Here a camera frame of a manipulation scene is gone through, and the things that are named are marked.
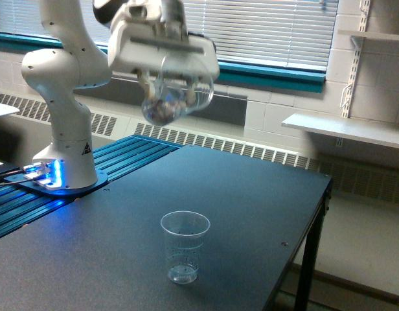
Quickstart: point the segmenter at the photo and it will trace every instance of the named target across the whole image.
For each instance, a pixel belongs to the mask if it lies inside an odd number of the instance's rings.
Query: blue led light
[[[62,186],[62,165],[59,160],[54,160],[53,164],[54,168],[54,181],[53,187],[61,187]]]

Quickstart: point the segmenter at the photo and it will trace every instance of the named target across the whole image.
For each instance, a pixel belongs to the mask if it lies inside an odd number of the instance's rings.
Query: clear plastic cup
[[[210,221],[195,212],[177,211],[163,216],[161,226],[165,232],[168,278],[178,284],[194,282],[200,267],[200,248]]]

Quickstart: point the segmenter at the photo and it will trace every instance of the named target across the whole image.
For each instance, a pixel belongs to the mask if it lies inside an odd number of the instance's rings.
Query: window blinds
[[[91,37],[109,30],[81,0]],[[189,31],[214,40],[219,60],[326,71],[338,0],[183,0]],[[0,0],[0,32],[47,36],[38,0]]]

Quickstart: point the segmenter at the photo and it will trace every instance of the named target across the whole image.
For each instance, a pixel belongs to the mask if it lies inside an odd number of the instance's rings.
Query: window sill
[[[0,49],[28,52],[46,47],[60,48],[62,44],[55,39],[0,33]],[[99,45],[99,47],[104,52],[108,50],[106,46]],[[219,62],[219,65],[221,73],[218,77],[218,83],[235,83],[244,87],[275,87],[322,93],[326,76],[324,73],[311,73],[237,63]]]

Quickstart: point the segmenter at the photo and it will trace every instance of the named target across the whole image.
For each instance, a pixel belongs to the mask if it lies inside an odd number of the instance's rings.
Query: white table
[[[15,107],[0,104],[0,116],[2,115],[11,115],[13,113],[17,113],[19,110]]]

